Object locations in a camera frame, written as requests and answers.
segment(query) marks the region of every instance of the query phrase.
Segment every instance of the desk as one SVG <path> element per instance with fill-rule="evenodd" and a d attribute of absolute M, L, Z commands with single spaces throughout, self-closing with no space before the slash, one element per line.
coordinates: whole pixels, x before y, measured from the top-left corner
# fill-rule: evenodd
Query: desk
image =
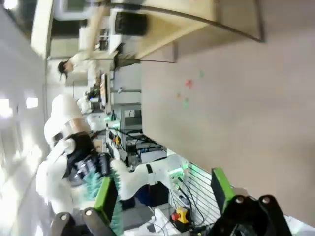
<path fill-rule="evenodd" d="M 207 20 L 216 20 L 213 0 L 146 0 L 142 5 L 178 11 Z M 148 15 L 148 33 L 141 38 L 137 58 L 142 58 L 176 39 L 199 30 L 206 23 L 151 11 L 140 11 Z"/>
<path fill-rule="evenodd" d="M 114 56 L 116 55 L 116 52 L 111 54 L 111 58 L 113 59 Z M 101 76 L 101 83 L 100 83 L 100 97 L 101 97 L 101 103 L 105 107 L 105 112 L 111 112 L 111 93 L 110 93 L 110 88 L 111 88 L 111 65 L 113 63 L 112 60 L 103 60 L 103 61 L 98 61 L 99 67 L 102 69 L 104 72 Z"/>

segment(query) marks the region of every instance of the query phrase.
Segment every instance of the person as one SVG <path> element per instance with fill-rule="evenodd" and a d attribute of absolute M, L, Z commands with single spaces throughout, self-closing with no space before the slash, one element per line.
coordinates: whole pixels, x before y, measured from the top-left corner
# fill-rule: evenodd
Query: person
<path fill-rule="evenodd" d="M 69 60 L 61 61 L 58 64 L 58 71 L 60 72 L 60 79 L 61 76 L 64 74 L 65 78 L 68 78 L 68 74 L 74 70 L 81 61 L 85 60 L 84 54 L 82 52 L 77 53 Z"/>
<path fill-rule="evenodd" d="M 121 54 L 119 51 L 114 57 L 114 63 L 111 70 L 119 70 L 119 68 L 124 66 L 129 66 L 133 64 L 139 64 L 140 60 L 135 58 L 135 54 Z M 87 60 L 86 54 L 84 52 L 79 52 L 69 60 L 61 61 L 58 64 L 58 71 L 60 72 L 60 79 L 63 74 L 65 74 L 66 79 L 68 78 L 68 74 L 74 70 L 80 62 Z"/>

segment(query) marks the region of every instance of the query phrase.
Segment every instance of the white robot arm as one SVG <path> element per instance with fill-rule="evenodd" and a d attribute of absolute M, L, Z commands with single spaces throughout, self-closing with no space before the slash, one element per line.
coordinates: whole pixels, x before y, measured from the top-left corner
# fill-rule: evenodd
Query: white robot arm
<path fill-rule="evenodd" d="M 118 191 L 122 200 L 130 199 L 144 185 L 155 185 L 161 182 L 168 189 L 172 189 L 172 183 L 178 177 L 183 177 L 184 167 L 188 162 L 174 154 L 166 159 L 141 164 L 134 172 L 129 172 L 124 162 L 112 160 L 111 168 L 116 171 L 120 179 Z"/>

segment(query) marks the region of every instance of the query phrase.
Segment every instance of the table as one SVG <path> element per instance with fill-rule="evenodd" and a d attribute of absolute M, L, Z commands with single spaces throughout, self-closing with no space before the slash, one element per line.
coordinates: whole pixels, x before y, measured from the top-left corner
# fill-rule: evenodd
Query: table
<path fill-rule="evenodd" d="M 126 0 L 113 0 L 113 3 L 130 3 Z M 163 8 L 167 10 L 178 11 L 207 20 L 216 20 L 216 7 L 214 0 L 141 0 L 140 4 Z M 140 10 L 139 13 L 148 15 L 148 32 L 145 36 L 139 37 L 138 51 L 136 58 L 140 59 L 156 49 L 175 41 L 176 39 L 189 34 L 195 30 L 207 26 L 206 23 L 194 21 L 184 17 L 178 17 L 170 14 Z M 113 28 L 113 21 L 110 22 L 110 28 Z M 121 36 L 116 35 L 113 39 L 112 47 L 121 40 Z"/>
<path fill-rule="evenodd" d="M 276 14 L 270 21 L 286 26 Z M 142 62 L 142 126 L 205 171 L 222 167 L 234 187 L 273 194 L 285 214 L 315 226 L 311 43 L 301 50 L 287 37 L 213 46 L 205 29 L 178 42 L 178 63 Z"/>
<path fill-rule="evenodd" d="M 117 52 L 112 53 L 112 59 L 114 58 L 114 56 L 116 55 Z M 112 60 L 104 60 L 104 61 L 98 61 L 99 63 L 99 68 L 102 69 L 102 71 L 104 72 L 101 75 L 101 83 L 100 83 L 100 97 L 101 97 L 101 103 L 102 105 L 105 107 L 105 112 L 111 112 L 112 108 L 112 98 L 111 98 L 111 75 L 112 75 L 112 71 L 111 71 L 111 65 L 113 63 Z"/>

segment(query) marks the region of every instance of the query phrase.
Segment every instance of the wall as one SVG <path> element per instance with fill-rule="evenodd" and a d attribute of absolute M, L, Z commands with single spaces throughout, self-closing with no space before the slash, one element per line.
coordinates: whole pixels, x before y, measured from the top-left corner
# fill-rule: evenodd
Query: wall
<path fill-rule="evenodd" d="M 0 235 L 7 236 L 13 226 L 12 233 L 19 228 L 24 228 L 24 231 L 12 235 L 32 236 L 39 217 L 35 210 L 37 202 L 28 200 L 38 200 L 39 196 L 30 186 L 38 164 L 48 150 L 43 134 L 45 64 L 2 8 L 0 31 L 5 32 L 0 37 L 0 99 L 9 99 L 13 109 L 13 117 L 0 118 L 0 152 L 3 157 L 0 167 Z M 38 98 L 37 108 L 26 109 L 28 97 Z"/>
<path fill-rule="evenodd" d="M 133 64 L 121 67 L 115 72 L 112 90 L 118 91 L 120 87 L 123 90 L 141 90 L 141 65 Z M 122 92 L 120 94 L 112 93 L 112 101 L 115 104 L 128 104 L 141 102 L 141 93 Z"/>
<path fill-rule="evenodd" d="M 31 35 L 31 47 L 43 59 L 47 58 L 53 22 L 53 0 L 37 0 Z"/>
<path fill-rule="evenodd" d="M 50 43 L 51 57 L 73 56 L 78 52 L 79 40 L 77 38 L 53 38 Z"/>

